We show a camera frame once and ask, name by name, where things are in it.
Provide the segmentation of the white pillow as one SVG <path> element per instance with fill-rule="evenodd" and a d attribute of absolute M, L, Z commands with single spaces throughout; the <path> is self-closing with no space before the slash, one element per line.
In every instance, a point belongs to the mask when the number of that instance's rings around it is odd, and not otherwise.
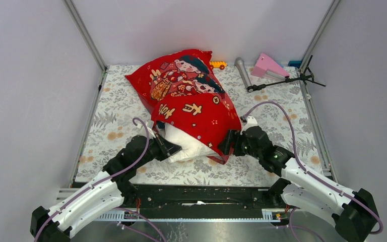
<path fill-rule="evenodd" d="M 214 150 L 168 123 L 165 124 L 165 140 L 181 147 L 180 151 L 165 160 L 170 163 L 187 161 L 202 156 L 217 156 Z"/>

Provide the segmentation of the red cartoon print pillowcase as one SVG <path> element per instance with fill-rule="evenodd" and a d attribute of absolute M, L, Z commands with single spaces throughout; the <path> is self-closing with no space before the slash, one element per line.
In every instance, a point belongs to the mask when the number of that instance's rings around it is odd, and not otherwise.
<path fill-rule="evenodd" d="M 206 156 L 225 164 L 218 145 L 228 130 L 241 130 L 234 104 L 210 68 L 212 53 L 185 49 L 150 61 L 126 79 L 158 129 L 165 124 L 186 132 L 217 153 Z"/>

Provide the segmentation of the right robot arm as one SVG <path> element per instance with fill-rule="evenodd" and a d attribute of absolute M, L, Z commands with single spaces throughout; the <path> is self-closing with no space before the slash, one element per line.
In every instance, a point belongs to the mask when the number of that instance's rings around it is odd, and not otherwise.
<path fill-rule="evenodd" d="M 266 171 L 286 183 L 269 193 L 271 205 L 281 208 L 288 204 L 306 210 L 328 222 L 346 241 L 365 241 L 375 225 L 381 224 L 369 191 L 355 191 L 306 168 L 291 151 L 274 145 L 258 126 L 229 130 L 218 148 L 225 155 L 257 159 Z"/>

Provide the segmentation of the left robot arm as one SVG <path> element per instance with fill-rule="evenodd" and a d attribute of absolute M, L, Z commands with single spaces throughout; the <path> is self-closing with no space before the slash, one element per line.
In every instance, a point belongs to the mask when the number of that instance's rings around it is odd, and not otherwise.
<path fill-rule="evenodd" d="M 35 241 L 70 241 L 104 213 L 136 202 L 130 179 L 136 170 L 153 160 L 165 160 L 182 147 L 162 136 L 134 136 L 87 184 L 58 204 L 32 212 L 30 232 Z"/>

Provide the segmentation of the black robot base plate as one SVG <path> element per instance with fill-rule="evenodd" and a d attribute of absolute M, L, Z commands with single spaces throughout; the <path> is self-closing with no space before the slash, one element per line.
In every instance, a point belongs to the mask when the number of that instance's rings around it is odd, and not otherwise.
<path fill-rule="evenodd" d="M 139 213 L 143 210 L 170 214 L 185 211 L 222 213 L 241 209 L 284 213 L 289 205 L 271 188 L 138 184 L 125 197 L 121 207 Z"/>

